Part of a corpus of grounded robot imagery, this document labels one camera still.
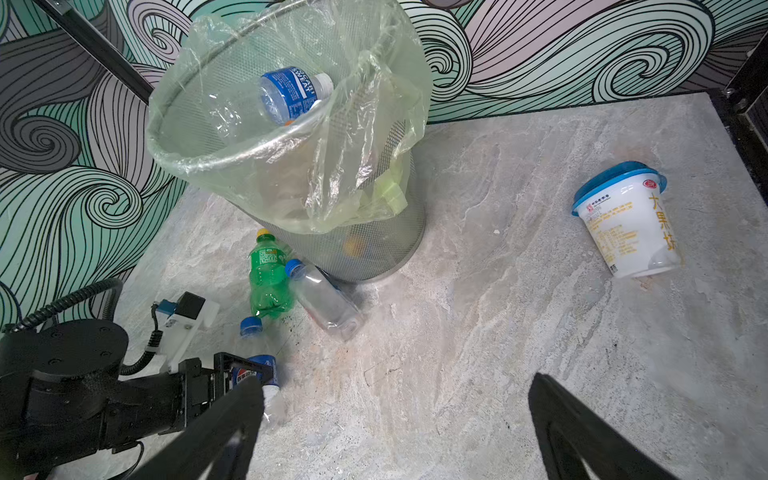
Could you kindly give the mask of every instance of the trash bag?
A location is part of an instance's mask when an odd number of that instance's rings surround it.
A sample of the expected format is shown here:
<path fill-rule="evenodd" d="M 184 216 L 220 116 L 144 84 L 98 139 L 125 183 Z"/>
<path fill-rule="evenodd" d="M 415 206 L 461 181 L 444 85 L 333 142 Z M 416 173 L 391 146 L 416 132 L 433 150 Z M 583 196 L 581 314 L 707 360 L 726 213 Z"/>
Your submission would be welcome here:
<path fill-rule="evenodd" d="M 291 124 L 254 121 L 223 140 L 211 99 L 256 89 L 263 73 L 285 67 L 328 74 L 333 93 Z M 407 206 L 410 149 L 424 135 L 431 91 L 396 0 L 288 0 L 258 15 L 204 16 L 151 95 L 147 149 L 259 220 L 327 233 Z M 236 115 L 237 102 L 229 105 Z"/>

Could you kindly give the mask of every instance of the yogurt cup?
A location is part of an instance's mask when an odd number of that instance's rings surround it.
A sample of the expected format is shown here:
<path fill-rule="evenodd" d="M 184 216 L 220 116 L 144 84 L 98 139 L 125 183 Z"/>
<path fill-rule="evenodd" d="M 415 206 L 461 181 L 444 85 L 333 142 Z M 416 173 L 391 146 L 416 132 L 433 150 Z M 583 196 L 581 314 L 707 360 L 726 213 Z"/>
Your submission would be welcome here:
<path fill-rule="evenodd" d="M 592 178 L 574 195 L 580 217 L 616 278 L 678 268 L 682 259 L 661 193 L 667 178 L 647 165 L 627 161 Z"/>

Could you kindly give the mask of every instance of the bottle label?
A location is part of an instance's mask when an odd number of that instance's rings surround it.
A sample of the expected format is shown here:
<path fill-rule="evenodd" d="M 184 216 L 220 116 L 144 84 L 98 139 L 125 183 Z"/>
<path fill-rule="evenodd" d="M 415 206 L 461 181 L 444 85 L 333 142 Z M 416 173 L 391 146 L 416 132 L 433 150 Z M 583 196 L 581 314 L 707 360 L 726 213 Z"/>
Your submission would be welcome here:
<path fill-rule="evenodd" d="M 280 91 L 280 95 L 288 106 L 288 115 L 291 120 L 296 120 L 299 115 L 310 111 L 317 101 L 315 86 L 312 85 L 309 75 L 301 68 L 281 68 L 265 73 L 262 77 L 271 81 Z"/>
<path fill-rule="evenodd" d="M 256 250 L 256 252 L 253 253 L 252 258 L 255 260 L 253 263 L 256 265 L 266 265 L 268 263 L 279 263 L 280 265 L 286 264 L 286 254 L 283 253 L 282 250 L 272 247 Z"/>
<path fill-rule="evenodd" d="M 249 358 L 251 362 L 254 363 L 260 363 L 262 365 L 267 365 L 272 367 L 272 379 L 264 383 L 262 381 L 262 375 L 258 372 L 254 372 L 253 370 L 246 370 L 246 369 L 233 369 L 232 370 L 232 387 L 234 388 L 235 385 L 237 385 L 239 382 L 242 382 L 243 379 L 246 377 L 249 377 L 251 375 L 255 375 L 257 379 L 259 379 L 259 383 L 264 385 L 274 385 L 276 387 L 280 387 L 280 381 L 277 379 L 277 363 L 275 361 L 275 357 L 271 355 L 256 355 Z"/>

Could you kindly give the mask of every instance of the green bottle label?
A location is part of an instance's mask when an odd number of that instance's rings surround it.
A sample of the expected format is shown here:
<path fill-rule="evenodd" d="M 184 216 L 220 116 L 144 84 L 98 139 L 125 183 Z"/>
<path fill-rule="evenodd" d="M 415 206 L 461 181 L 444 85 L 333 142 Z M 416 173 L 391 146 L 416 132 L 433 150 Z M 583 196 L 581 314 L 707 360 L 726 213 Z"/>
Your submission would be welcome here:
<path fill-rule="evenodd" d="M 251 256 L 253 266 L 266 265 L 268 263 L 286 264 L 286 254 L 274 247 L 262 248 L 253 252 Z"/>

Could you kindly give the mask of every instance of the blue bottle label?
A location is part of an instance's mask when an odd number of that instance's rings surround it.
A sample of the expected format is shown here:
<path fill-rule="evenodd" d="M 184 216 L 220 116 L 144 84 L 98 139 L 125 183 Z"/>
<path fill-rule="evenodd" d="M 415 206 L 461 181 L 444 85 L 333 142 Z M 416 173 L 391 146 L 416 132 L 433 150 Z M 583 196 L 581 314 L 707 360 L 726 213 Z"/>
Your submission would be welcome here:
<path fill-rule="evenodd" d="M 299 115 L 310 111 L 317 101 L 315 86 L 312 85 L 309 75 L 304 70 L 296 67 L 281 68 L 262 75 L 271 81 L 288 105 L 288 115 L 291 120 L 296 120 Z"/>
<path fill-rule="evenodd" d="M 280 381 L 277 379 L 277 362 L 275 361 L 275 357 L 271 355 L 256 355 L 249 358 L 251 362 L 260 363 L 262 365 L 268 365 L 272 367 L 272 379 L 267 382 L 265 385 L 274 385 L 276 387 L 280 387 Z M 237 383 L 242 381 L 244 378 L 255 375 L 256 378 L 259 379 L 259 382 L 261 382 L 262 375 L 258 372 L 254 372 L 253 370 L 246 370 L 246 369 L 233 369 L 232 370 L 232 388 L 234 388 Z"/>

